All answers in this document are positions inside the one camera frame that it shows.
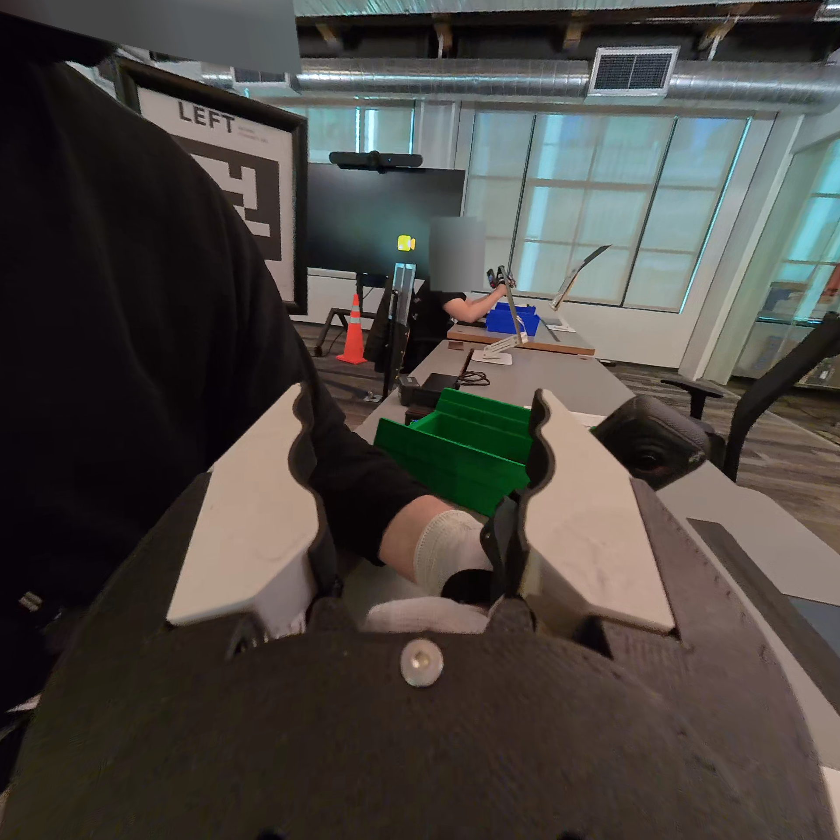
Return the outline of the blue plastic bin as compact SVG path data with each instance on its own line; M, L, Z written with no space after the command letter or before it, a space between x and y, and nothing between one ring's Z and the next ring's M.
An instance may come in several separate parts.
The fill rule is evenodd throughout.
M534 306L515 306L518 316L518 325L522 332L530 338L534 337L540 324L540 316ZM493 333L513 334L516 329L509 304L499 301L497 305L486 315L486 330Z

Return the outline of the white ceiling air vent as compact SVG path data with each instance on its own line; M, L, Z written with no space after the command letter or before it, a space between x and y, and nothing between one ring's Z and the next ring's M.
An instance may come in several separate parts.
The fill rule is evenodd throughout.
M585 96L663 98L669 89L679 47L598 47Z

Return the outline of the black TV cart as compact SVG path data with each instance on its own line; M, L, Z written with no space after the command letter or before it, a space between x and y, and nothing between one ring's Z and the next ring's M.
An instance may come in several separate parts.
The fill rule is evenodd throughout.
M414 264L396 263L391 283L388 284L381 276L369 276L364 273L355 275L355 293L350 310L333 308L329 311L328 320L323 325L312 354L321 358L324 355L323 343L327 338L332 321L338 317L346 333L344 349L340 357L347 364L362 364L365 362L364 346L361 340L351 341L351 330L361 333L362 318L375 319L374 314L364 312L364 289L382 288L389 292L385 296L387 313L385 319L385 338L382 345L384 352L384 369L381 393L367 392L364 397L366 403L381 403L390 393L403 367L403 358L409 335L407 325L408 312L413 299L416 266Z

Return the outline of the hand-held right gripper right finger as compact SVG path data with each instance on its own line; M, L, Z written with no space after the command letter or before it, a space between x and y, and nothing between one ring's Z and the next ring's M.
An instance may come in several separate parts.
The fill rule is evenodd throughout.
M628 471L551 391L532 401L528 484L481 533L491 597L521 598L551 634L591 620L662 636L676 619Z

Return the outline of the silver air duct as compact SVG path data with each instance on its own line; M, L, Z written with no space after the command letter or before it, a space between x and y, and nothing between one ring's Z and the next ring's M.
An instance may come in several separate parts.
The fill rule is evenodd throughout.
M838 107L838 66L678 60L661 91L597 91L592 65L554 59L303 59L298 73L201 66L199 79L270 96L576 103L825 114Z

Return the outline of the wooden desk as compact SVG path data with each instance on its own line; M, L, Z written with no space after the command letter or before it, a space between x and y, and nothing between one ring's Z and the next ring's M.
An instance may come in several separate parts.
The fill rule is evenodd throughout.
M492 332L485 328L456 324L447 333L447 339L451 341L479 343L490 345L500 341L512 340L514 345L518 344L515 333ZM525 350L542 352L553 352L560 354L572 354L580 356L595 356L595 349L585 342L579 333L560 331L558 333L549 329L543 321L540 321L535 335L528 337L528 341L520 344Z

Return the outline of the black office chair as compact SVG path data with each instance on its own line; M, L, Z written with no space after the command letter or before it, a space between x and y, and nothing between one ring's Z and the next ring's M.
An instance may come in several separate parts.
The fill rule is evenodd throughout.
M736 481L744 444L759 418L799 380L824 360L839 353L839 316L828 312L821 323L772 369L753 383L734 409L728 435L723 437L703 419L707 400L722 398L722 389L703 381L674 375L661 379L689 395L689 416L710 440L709 460L731 481Z

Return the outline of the person's left forearm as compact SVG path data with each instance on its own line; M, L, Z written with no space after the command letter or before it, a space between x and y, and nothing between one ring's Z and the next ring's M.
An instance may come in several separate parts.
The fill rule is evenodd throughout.
M429 523L450 506L344 422L318 421L311 487L338 549L417 582L414 558Z

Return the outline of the green plastic bin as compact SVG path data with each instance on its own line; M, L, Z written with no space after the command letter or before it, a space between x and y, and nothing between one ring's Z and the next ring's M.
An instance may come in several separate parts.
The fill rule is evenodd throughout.
M529 483L530 419L528 407L448 388L410 424L382 417L374 445L431 493L491 516Z

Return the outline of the large window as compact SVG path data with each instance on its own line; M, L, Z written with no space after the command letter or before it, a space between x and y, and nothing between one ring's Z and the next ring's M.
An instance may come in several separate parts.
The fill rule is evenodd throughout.
M478 111L465 213L485 261L549 298L679 312L754 119Z

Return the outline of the black video bar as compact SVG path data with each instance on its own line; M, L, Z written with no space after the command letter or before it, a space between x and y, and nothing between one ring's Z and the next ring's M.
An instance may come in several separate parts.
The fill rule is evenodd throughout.
M378 150L369 152L334 151L329 153L329 162L343 170L380 173L414 170L424 166L424 158L420 154L383 153Z

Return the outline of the orange traffic cone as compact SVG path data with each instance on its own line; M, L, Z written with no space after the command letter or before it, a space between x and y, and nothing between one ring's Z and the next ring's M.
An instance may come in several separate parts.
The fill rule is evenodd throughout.
M364 336L361 326L361 296L358 292L353 295L343 351L337 356L337 361L353 365L365 362Z

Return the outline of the black TV screen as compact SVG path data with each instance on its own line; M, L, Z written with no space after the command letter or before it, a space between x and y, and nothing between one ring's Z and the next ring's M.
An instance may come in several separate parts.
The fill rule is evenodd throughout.
M310 163L308 268L390 276L396 263L406 263L426 280L432 220L460 215L465 181L460 170Z

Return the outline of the framed marker poster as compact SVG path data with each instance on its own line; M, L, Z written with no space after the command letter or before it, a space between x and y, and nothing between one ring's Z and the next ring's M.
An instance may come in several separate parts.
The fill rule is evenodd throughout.
M308 313L308 120L119 58L122 100L192 156L254 238L290 313Z

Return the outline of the black box device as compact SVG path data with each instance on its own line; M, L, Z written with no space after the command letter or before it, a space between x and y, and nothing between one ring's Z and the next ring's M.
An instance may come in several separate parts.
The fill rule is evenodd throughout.
M434 410L443 391L458 390L460 380L456 375L434 373L424 383L411 374L400 374L396 378L400 404L405 407L420 407Z

